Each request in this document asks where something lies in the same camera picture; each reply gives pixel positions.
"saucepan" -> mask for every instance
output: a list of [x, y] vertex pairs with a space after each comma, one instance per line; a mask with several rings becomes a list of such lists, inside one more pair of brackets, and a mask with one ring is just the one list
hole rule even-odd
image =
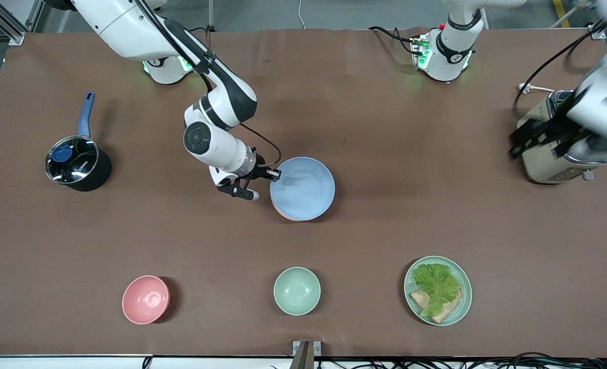
[[90, 91], [78, 120], [78, 135], [57, 141], [46, 155], [46, 175], [76, 191], [98, 189], [112, 171], [110, 157], [90, 137], [90, 115], [95, 94]]

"green bowl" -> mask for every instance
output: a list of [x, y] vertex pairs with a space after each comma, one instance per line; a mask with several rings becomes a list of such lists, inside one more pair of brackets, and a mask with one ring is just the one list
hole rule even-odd
[[322, 287], [317, 276], [301, 266], [285, 269], [276, 278], [274, 299], [278, 307], [289, 315], [306, 315], [317, 306]]
[[[415, 269], [423, 264], [442, 264], [449, 267], [449, 271], [456, 277], [458, 280], [458, 284], [461, 286], [461, 290], [463, 290], [463, 298], [461, 298], [460, 302], [458, 302], [458, 306], [446, 317], [442, 320], [442, 323], [438, 324], [434, 322], [430, 317], [422, 317], [422, 308], [410, 297], [410, 294], [420, 289], [420, 287], [415, 283], [413, 279], [413, 272]], [[426, 323], [431, 325], [452, 325], [458, 323], [462, 318], [467, 315], [470, 306], [472, 306], [472, 284], [469, 282], [469, 278], [467, 278], [467, 274], [463, 271], [463, 268], [460, 268], [458, 264], [447, 259], [442, 256], [427, 256], [423, 257], [420, 260], [414, 262], [410, 268], [408, 269], [408, 273], [406, 273], [406, 278], [404, 278], [404, 295], [406, 296], [406, 301], [408, 302], [408, 306], [410, 309], [417, 315], [421, 320], [424, 320]]]

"gray floor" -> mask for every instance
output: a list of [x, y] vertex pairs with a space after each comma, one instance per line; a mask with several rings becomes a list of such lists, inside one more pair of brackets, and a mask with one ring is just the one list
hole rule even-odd
[[[571, 0], [563, 0], [566, 10]], [[301, 28], [298, 0], [215, 0], [214, 26], [217, 31], [257, 31]], [[187, 28], [207, 26], [207, 0], [170, 0], [158, 12]], [[363, 30], [369, 26], [392, 29], [437, 26], [447, 19], [441, 0], [303, 0], [301, 16], [307, 28]], [[570, 19], [583, 26], [590, 12], [580, 11]], [[518, 9], [488, 10], [491, 28], [547, 28], [558, 19], [553, 0], [528, 0]], [[45, 32], [91, 32], [78, 12], [50, 10]], [[8, 48], [0, 43], [0, 69]]]

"lettuce leaf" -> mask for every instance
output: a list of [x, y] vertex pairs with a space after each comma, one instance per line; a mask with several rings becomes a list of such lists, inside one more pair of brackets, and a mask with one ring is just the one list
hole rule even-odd
[[453, 301], [461, 287], [449, 267], [442, 264], [422, 264], [413, 272], [413, 279], [430, 297], [428, 306], [422, 311], [424, 317], [436, 317], [442, 305]]

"green led light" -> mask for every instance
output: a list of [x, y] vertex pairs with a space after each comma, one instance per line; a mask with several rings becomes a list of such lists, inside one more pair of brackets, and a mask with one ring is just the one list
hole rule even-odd
[[472, 52], [471, 51], [467, 53], [467, 56], [465, 56], [465, 63], [463, 65], [463, 69], [467, 68], [467, 63], [469, 63], [470, 56], [472, 56]]
[[182, 58], [182, 56], [179, 56], [179, 57], [178, 57], [178, 60], [181, 62], [181, 65], [182, 65], [182, 70], [184, 70], [184, 71], [186, 71], [186, 72], [189, 72], [190, 70], [192, 70], [192, 69], [193, 69], [193, 68], [192, 68], [192, 66], [191, 66], [189, 63], [187, 63], [187, 61], [186, 61], [186, 60], [184, 60], [184, 59]]
[[424, 52], [424, 54], [422, 56], [420, 56], [420, 63], [418, 64], [418, 66], [421, 69], [426, 69], [426, 67], [428, 66], [428, 61], [430, 60], [430, 57], [433, 56], [433, 53], [431, 52], [430, 48], [427, 49], [426, 52]]

